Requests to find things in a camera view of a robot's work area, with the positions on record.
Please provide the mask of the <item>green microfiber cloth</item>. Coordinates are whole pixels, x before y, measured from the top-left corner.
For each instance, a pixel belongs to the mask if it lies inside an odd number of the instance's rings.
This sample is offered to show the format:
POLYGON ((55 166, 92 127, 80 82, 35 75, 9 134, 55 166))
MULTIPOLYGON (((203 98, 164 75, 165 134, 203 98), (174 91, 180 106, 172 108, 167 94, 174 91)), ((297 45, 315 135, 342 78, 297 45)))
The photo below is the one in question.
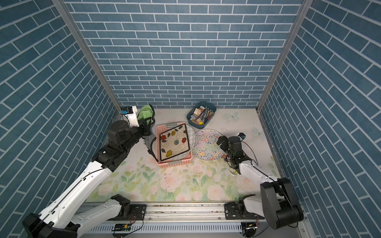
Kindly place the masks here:
POLYGON ((143 123, 146 123, 147 125, 155 124, 154 108, 150 104, 143 106, 141 110, 139 111, 137 119, 138 119, 139 125, 142 125, 143 123))

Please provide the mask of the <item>round colourful squiggle plate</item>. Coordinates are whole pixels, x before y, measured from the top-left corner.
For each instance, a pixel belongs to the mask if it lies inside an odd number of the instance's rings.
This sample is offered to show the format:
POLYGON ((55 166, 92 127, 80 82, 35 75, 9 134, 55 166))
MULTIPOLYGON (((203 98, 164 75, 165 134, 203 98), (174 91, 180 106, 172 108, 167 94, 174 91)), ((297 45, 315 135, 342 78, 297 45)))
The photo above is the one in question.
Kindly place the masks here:
POLYGON ((217 144, 222 134, 216 130, 203 129, 195 133, 192 155, 203 161, 225 159, 226 153, 217 144))

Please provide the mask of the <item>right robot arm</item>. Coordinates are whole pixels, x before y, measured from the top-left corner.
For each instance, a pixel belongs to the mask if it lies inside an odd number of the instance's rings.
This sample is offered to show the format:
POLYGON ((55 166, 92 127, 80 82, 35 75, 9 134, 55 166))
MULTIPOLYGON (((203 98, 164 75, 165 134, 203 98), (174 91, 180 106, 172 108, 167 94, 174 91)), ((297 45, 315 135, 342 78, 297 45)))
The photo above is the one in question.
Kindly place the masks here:
POLYGON ((224 205, 225 218, 264 218, 274 230, 291 226, 304 220, 296 191, 287 178, 276 178, 261 169, 242 149, 243 133, 227 138, 219 137, 217 145, 227 154, 225 161, 238 174, 260 185, 261 197, 249 195, 237 202, 224 205))

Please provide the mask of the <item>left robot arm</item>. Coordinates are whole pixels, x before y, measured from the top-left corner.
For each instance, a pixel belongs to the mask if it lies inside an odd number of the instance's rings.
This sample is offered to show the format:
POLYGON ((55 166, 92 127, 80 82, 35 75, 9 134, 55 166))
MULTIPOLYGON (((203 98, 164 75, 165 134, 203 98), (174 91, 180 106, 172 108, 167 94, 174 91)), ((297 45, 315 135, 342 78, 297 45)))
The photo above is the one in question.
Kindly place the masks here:
POLYGON ((84 213, 77 214, 94 189, 111 175, 127 158, 141 138, 151 136, 154 117, 140 119, 137 127, 119 120, 107 134, 109 142, 91 158, 81 175, 40 213, 31 213, 23 220, 30 238, 79 238, 109 219, 130 219, 131 201, 120 194, 84 213))

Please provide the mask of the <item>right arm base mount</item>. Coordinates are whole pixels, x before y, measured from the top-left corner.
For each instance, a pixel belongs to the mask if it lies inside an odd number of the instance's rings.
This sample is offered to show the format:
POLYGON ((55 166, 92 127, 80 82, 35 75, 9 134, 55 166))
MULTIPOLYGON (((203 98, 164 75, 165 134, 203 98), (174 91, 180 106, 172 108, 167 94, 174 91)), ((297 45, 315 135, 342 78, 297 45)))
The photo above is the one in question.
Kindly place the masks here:
POLYGON ((226 220, 264 219, 262 200, 255 194, 240 197, 238 201, 224 204, 226 220))

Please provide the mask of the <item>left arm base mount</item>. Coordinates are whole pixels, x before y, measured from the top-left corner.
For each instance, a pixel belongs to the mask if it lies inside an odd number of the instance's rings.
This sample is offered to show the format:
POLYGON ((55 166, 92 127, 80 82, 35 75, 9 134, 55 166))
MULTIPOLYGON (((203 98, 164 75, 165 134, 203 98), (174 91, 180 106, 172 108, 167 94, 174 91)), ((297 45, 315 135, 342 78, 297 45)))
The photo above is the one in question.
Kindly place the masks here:
POLYGON ((133 220, 136 217, 144 219, 147 209, 146 204, 131 204, 131 201, 120 195, 114 195, 111 197, 113 202, 117 202, 121 206, 117 215, 114 215, 108 219, 108 221, 127 221, 133 220))

